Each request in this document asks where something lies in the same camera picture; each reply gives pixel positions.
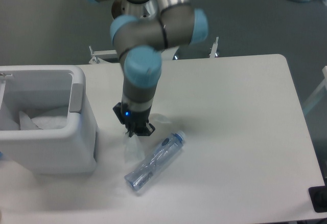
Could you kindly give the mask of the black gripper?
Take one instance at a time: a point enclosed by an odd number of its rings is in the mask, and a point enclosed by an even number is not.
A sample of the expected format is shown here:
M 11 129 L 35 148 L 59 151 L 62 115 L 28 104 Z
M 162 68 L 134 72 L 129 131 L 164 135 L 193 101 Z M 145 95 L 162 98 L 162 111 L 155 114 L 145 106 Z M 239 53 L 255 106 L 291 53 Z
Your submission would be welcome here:
M 133 133 L 137 136 L 150 136 L 155 131 L 155 127 L 149 123 L 151 107 L 147 110 L 135 111 L 127 103 L 119 102 L 113 107 L 113 111 L 126 131 L 134 129 Z

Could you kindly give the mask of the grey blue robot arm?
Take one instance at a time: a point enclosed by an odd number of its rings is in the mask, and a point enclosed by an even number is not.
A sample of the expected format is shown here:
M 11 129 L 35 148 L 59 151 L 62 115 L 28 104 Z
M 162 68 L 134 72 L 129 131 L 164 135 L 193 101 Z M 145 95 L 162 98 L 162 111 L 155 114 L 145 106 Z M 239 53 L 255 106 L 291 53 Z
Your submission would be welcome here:
M 96 3 L 109 0 L 90 0 Z M 141 6 L 150 0 L 126 0 Z M 155 16 L 136 16 L 123 9 L 110 26 L 110 38 L 123 75 L 121 101 L 113 111 L 129 135 L 149 136 L 155 128 L 149 115 L 161 75 L 161 52 L 204 41 L 208 20 L 190 0 L 156 0 Z

